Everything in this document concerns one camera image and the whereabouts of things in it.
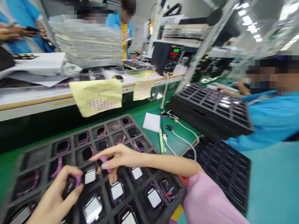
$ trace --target blue shirt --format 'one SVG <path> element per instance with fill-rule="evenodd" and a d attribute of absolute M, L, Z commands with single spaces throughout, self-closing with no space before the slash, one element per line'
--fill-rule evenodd
<path fill-rule="evenodd" d="M 277 91 L 243 96 L 247 102 L 260 96 L 271 96 Z M 229 138 L 225 142 L 238 151 L 266 148 L 283 141 L 299 131 L 299 93 L 285 92 L 248 106 L 248 113 L 254 126 L 254 133 Z"/>
<path fill-rule="evenodd" d="M 40 16 L 40 12 L 28 0 L 6 0 L 5 3 L 18 25 L 37 28 L 35 22 Z M 11 21 L 0 12 L 0 22 L 9 23 Z M 32 39 L 41 49 L 45 49 L 40 37 L 34 37 Z M 7 45 L 14 54 L 32 53 L 25 40 L 15 40 L 13 42 L 8 42 Z"/>
<path fill-rule="evenodd" d="M 121 18 L 120 15 L 117 14 L 109 14 L 106 20 L 106 26 L 107 27 L 112 27 L 114 29 L 119 29 L 121 30 Z M 129 29 L 129 35 L 132 37 L 133 35 L 133 26 L 132 22 L 128 22 L 128 29 Z M 128 45 L 127 45 L 127 59 L 130 59 L 129 53 L 128 53 Z"/>

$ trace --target digital display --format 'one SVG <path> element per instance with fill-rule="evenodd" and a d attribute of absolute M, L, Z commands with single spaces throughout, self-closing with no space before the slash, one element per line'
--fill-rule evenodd
<path fill-rule="evenodd" d="M 178 49 L 178 48 L 172 48 L 170 53 L 169 53 L 169 58 L 170 59 L 174 59 L 174 60 L 177 60 L 180 58 L 181 56 L 181 49 Z"/>

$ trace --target yellow sticky note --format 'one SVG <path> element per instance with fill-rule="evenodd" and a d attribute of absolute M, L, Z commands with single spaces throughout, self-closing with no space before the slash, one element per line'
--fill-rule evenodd
<path fill-rule="evenodd" d="M 154 72 L 145 72 L 145 75 L 143 76 L 143 80 L 146 80 L 148 77 L 150 77 L 150 76 L 153 76 L 153 75 L 155 75 L 155 73 Z"/>
<path fill-rule="evenodd" d="M 149 98 L 153 84 L 153 81 L 137 81 L 133 93 L 133 101 Z"/>
<path fill-rule="evenodd" d="M 83 117 L 122 107 L 122 83 L 117 79 L 70 82 L 69 86 Z"/>

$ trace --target watch face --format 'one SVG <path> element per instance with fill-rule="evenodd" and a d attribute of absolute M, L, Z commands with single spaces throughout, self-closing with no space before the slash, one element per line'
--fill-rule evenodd
<path fill-rule="evenodd" d="M 115 144 L 121 144 L 121 143 L 124 143 L 125 142 L 125 138 L 126 138 L 126 135 L 125 134 L 118 134 L 116 136 L 116 142 Z"/>
<path fill-rule="evenodd" d="M 84 184 L 94 184 L 97 180 L 97 169 L 92 166 L 84 172 Z"/>
<path fill-rule="evenodd" d="M 136 147 L 137 151 L 143 152 L 145 150 L 145 147 L 140 140 L 136 140 L 133 143 L 134 143 L 134 146 Z"/>
<path fill-rule="evenodd" d="M 79 143 L 86 143 L 88 142 L 88 134 L 87 132 L 81 133 L 78 135 L 78 142 Z"/>
<path fill-rule="evenodd" d="M 125 196 L 124 187 L 120 180 L 110 187 L 110 196 L 114 204 L 119 203 Z"/>
<path fill-rule="evenodd" d="M 31 216 L 31 213 L 30 206 L 25 204 L 12 215 L 9 224 L 25 224 Z"/>
<path fill-rule="evenodd" d="M 118 217 L 118 223 L 119 224 L 137 224 L 135 213 L 131 206 L 125 207 L 124 210 L 122 210 Z"/>
<path fill-rule="evenodd" d="M 73 176 L 68 176 L 68 178 L 66 179 L 66 185 L 62 197 L 66 199 L 69 196 L 69 194 L 75 189 L 75 187 L 76 178 L 74 178 Z"/>
<path fill-rule="evenodd" d="M 105 128 L 101 127 L 97 130 L 97 136 L 104 136 L 106 134 Z"/>
<path fill-rule="evenodd" d="M 176 186 L 169 178 L 162 178 L 160 179 L 159 183 L 167 199 L 171 200 L 174 197 L 176 197 L 177 195 Z"/>
<path fill-rule="evenodd" d="M 69 150 L 69 142 L 67 140 L 58 143 L 57 149 L 56 149 L 57 154 L 66 152 L 68 150 Z"/>
<path fill-rule="evenodd" d="M 119 123 L 118 123 L 117 121 L 112 122 L 112 123 L 111 123 L 111 127 L 112 127 L 112 129 L 113 129 L 114 131 L 120 129 L 120 125 L 119 125 Z"/>
<path fill-rule="evenodd" d="M 159 208 L 161 208 L 161 206 L 163 205 L 162 198 L 160 197 L 157 189 L 153 185 L 150 185 L 146 189 L 145 194 L 146 194 L 147 200 L 153 210 L 158 210 Z"/>
<path fill-rule="evenodd" d="M 82 210 L 86 223 L 94 223 L 99 219 L 99 216 L 103 210 L 101 198 L 96 193 L 93 193 L 83 204 Z"/>
<path fill-rule="evenodd" d="M 91 146 L 87 146 L 82 151 L 82 156 L 85 161 L 89 160 L 91 157 L 93 157 L 93 150 Z"/>
<path fill-rule="evenodd" d="M 137 132 L 137 129 L 135 127 L 131 127 L 128 129 L 129 133 L 130 133 L 130 136 L 133 138 L 133 137 L 136 137 L 138 135 L 138 132 Z"/>
<path fill-rule="evenodd" d="M 124 118 L 124 119 L 122 119 L 121 121 L 122 121 L 122 123 L 123 123 L 124 125 L 128 125 L 128 124 L 130 124 L 129 119 L 127 119 L 127 118 Z"/>
<path fill-rule="evenodd" d="M 143 178 L 143 172 L 141 168 L 130 168 L 130 169 L 131 169 L 133 180 L 139 181 Z"/>
<path fill-rule="evenodd" d="M 97 144 L 97 150 L 98 151 L 103 151 L 106 148 L 107 148 L 107 142 L 106 142 L 106 140 L 98 142 L 98 144 Z"/>

